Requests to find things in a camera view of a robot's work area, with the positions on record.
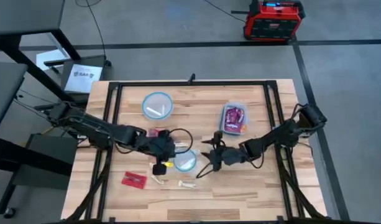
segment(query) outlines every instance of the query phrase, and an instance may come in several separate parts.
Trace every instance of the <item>plastic container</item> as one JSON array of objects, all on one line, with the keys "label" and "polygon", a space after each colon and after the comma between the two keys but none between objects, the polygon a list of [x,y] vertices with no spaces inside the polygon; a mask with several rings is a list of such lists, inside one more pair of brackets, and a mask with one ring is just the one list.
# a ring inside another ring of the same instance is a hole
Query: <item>plastic container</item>
[{"label": "plastic container", "polygon": [[145,97],[142,103],[143,114],[152,120],[169,117],[172,113],[173,102],[171,97],[163,92],[154,92]]},{"label": "plastic container", "polygon": [[226,134],[241,135],[249,122],[247,106],[242,103],[226,103],[222,110],[219,129]]},{"label": "plastic container", "polygon": [[[181,152],[186,150],[185,148],[181,148],[179,150],[175,150],[176,152]],[[182,154],[177,154],[173,159],[173,165],[180,172],[190,172],[196,167],[197,163],[197,155],[193,150],[189,150]]]}]

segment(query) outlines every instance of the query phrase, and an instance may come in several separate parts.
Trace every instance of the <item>concrete floor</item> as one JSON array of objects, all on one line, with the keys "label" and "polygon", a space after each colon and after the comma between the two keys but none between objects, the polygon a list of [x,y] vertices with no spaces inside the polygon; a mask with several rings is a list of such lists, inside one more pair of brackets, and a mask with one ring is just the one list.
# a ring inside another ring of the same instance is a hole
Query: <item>concrete floor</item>
[{"label": "concrete floor", "polygon": [[[227,11],[246,11],[250,3],[211,2]],[[306,18],[297,32],[299,40],[381,39],[381,0],[302,2]],[[243,41],[242,22],[202,0],[104,0],[92,8],[105,44]],[[245,15],[236,16],[245,19]],[[65,4],[62,31],[75,45],[101,43],[89,9],[74,1]],[[45,34],[22,38],[21,46],[38,45],[52,43]],[[101,52],[79,51],[82,56]],[[381,45],[307,46],[301,47],[301,52],[317,104],[329,120],[325,132],[351,219],[381,222]],[[24,53],[35,61],[41,52]],[[298,98],[307,102],[291,46],[121,49],[107,50],[106,55],[113,64],[107,75],[110,80],[184,79],[192,73],[200,79],[292,78]],[[11,59],[0,52],[0,61]],[[29,74],[22,89],[57,101]],[[23,95],[27,104],[42,104]],[[26,125],[18,127],[18,120]],[[19,144],[48,126],[42,118],[12,104],[0,137]],[[318,146],[314,159],[327,210],[335,218]],[[9,174],[0,172],[0,194],[8,180]],[[0,217],[0,223],[57,221],[64,198],[62,190],[19,187],[10,204],[19,208],[16,218]]]}]

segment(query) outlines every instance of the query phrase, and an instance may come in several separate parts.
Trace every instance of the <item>red portable power station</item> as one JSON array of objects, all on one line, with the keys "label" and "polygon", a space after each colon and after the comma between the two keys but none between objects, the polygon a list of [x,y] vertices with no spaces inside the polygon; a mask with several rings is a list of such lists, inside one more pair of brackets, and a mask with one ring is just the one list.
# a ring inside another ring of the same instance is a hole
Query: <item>red portable power station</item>
[{"label": "red portable power station", "polygon": [[288,41],[304,17],[300,1],[252,0],[244,37],[247,40]]}]

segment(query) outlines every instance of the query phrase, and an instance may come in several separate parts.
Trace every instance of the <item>wooden table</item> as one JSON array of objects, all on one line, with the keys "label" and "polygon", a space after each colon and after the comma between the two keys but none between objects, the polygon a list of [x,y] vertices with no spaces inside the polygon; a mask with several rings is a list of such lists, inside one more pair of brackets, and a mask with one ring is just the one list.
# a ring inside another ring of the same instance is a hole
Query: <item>wooden table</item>
[{"label": "wooden table", "polygon": [[[87,113],[102,118],[108,84],[108,82],[94,83]],[[284,116],[288,119],[298,102],[295,87],[292,80],[277,80],[277,84]],[[153,91],[164,91],[173,99],[173,113],[165,121],[150,121],[142,114],[142,101]],[[214,131],[218,130],[221,110],[229,101],[246,104],[250,122],[245,135],[238,137],[224,135],[228,146],[237,146],[241,141],[262,136],[270,131],[263,88],[250,85],[124,87],[118,123],[146,130],[154,127],[185,128],[195,139],[193,149],[209,152],[211,146],[202,144],[201,141],[211,139]],[[110,121],[113,105],[114,100],[110,109]],[[95,154],[95,149],[79,149],[76,153],[62,218],[69,216],[88,192]],[[201,164],[208,162],[202,156],[198,159]],[[310,148],[298,145],[294,148],[293,159],[300,189],[317,210],[325,215],[323,196]],[[176,172],[161,176],[165,181],[163,185],[148,178],[144,190],[121,184],[125,171],[150,177],[150,161],[152,160],[149,156],[138,152],[122,155],[114,151],[103,220],[116,217],[117,221],[122,222],[247,221],[276,220],[278,215],[285,217],[277,162],[272,147],[265,153],[264,165],[259,170],[247,163],[223,165],[219,172],[213,172],[197,180],[187,174]],[[178,186],[179,180],[194,182],[197,187],[181,188]],[[291,205],[296,215],[295,199],[292,191],[289,191]],[[98,197],[99,194],[96,194],[92,217],[96,216]]]}]

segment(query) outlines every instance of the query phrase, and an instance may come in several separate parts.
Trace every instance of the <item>plastic lid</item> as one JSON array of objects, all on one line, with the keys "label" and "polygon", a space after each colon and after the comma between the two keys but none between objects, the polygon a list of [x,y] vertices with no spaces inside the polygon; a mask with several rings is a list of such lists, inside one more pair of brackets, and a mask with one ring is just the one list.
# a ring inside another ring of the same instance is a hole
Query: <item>plastic lid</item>
[{"label": "plastic lid", "polygon": [[167,118],[173,108],[171,97],[163,92],[154,92],[145,97],[142,103],[142,111],[149,119]]},{"label": "plastic lid", "polygon": [[196,166],[196,154],[189,150],[185,153],[177,154],[173,159],[173,164],[181,172],[188,172]]}]

